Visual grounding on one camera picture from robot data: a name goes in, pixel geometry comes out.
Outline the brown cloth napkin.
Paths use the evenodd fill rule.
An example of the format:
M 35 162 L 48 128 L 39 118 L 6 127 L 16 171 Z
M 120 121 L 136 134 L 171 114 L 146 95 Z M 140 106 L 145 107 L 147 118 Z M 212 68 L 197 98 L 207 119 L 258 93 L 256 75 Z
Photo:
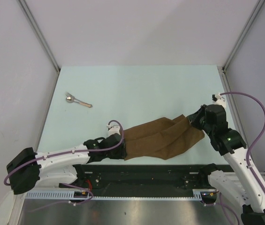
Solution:
M 125 160 L 154 157 L 167 160 L 188 151 L 204 138 L 203 131 L 190 125 L 183 114 L 169 119 L 159 118 L 124 131 Z

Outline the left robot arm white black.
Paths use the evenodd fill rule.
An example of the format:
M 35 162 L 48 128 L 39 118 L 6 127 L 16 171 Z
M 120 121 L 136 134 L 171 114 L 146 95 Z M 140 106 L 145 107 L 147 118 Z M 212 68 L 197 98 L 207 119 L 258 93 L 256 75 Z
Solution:
M 6 166 L 4 185 L 11 187 L 15 195 L 26 193 L 34 187 L 67 184 L 79 188 L 86 182 L 80 166 L 103 159 L 124 159 L 125 139 L 119 133 L 107 138 L 96 138 L 67 150 L 35 152 L 32 147 L 23 149 Z

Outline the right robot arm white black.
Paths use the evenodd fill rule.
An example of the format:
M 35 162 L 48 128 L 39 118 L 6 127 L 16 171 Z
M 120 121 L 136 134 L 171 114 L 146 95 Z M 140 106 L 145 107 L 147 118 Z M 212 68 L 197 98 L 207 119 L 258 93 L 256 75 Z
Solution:
M 255 167 L 240 133 L 228 126 L 226 110 L 221 105 L 202 105 L 187 116 L 190 125 L 204 131 L 211 146 L 228 162 L 241 186 L 231 181 L 215 164 L 209 164 L 199 175 L 204 188 L 211 186 L 235 207 L 242 209 L 245 225 L 265 225 L 265 180 Z

